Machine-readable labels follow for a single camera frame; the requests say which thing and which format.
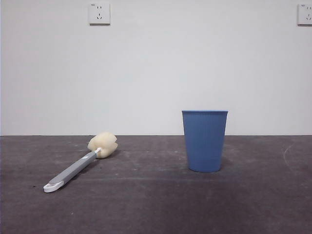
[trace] electrical outlet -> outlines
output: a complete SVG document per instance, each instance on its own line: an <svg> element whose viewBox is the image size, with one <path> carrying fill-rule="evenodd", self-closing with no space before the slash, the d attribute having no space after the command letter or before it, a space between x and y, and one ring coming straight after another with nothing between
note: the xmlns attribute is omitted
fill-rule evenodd
<svg viewBox="0 0 312 234"><path fill-rule="evenodd" d="M312 25L312 4L298 5L298 25Z"/></svg>
<svg viewBox="0 0 312 234"><path fill-rule="evenodd" d="M109 2L91 3L89 5L89 24L110 24L111 10Z"/></svg>

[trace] dark carpet floor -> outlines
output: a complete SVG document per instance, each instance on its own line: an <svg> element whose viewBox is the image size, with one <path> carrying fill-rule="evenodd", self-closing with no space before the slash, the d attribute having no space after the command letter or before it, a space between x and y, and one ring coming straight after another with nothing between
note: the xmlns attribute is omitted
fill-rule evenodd
<svg viewBox="0 0 312 234"><path fill-rule="evenodd" d="M227 136L213 174L187 168L182 136L118 136L111 157L44 193L90 139L1 137L1 233L312 233L312 136Z"/></svg>

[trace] floor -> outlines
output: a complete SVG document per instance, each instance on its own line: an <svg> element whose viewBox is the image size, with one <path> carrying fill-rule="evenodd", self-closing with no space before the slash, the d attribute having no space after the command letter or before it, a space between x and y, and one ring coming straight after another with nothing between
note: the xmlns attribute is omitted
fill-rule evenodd
<svg viewBox="0 0 312 234"><path fill-rule="evenodd" d="M1 137L1 233L312 233L312 136L226 136L213 174L187 168L182 136L118 136L111 157L44 193L90 139Z"/></svg>

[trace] brush handle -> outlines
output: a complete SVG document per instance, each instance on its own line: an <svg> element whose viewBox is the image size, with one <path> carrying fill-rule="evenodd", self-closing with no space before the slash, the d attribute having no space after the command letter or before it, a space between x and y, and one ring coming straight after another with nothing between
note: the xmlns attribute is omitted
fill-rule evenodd
<svg viewBox="0 0 312 234"><path fill-rule="evenodd" d="M83 168L88 166L96 157L97 157L97 154L95 152L90 152L86 154L81 159L73 163L71 166L66 168L60 174L58 174L56 177L51 179L49 181L49 184L56 184L62 181L64 182L63 185L66 184L69 180L71 180L71 178L77 175Z"/></svg>

